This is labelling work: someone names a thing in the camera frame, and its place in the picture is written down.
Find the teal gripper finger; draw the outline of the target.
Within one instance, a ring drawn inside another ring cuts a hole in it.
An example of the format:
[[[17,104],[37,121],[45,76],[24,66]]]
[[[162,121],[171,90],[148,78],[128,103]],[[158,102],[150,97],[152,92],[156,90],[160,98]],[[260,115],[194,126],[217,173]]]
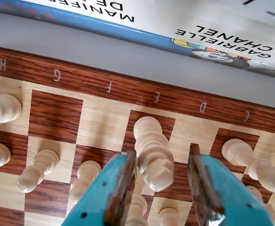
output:
[[[136,151],[114,155],[70,211],[63,226],[124,226],[136,182]]]
[[[275,212],[195,143],[189,148],[187,177],[198,225],[275,226]]]

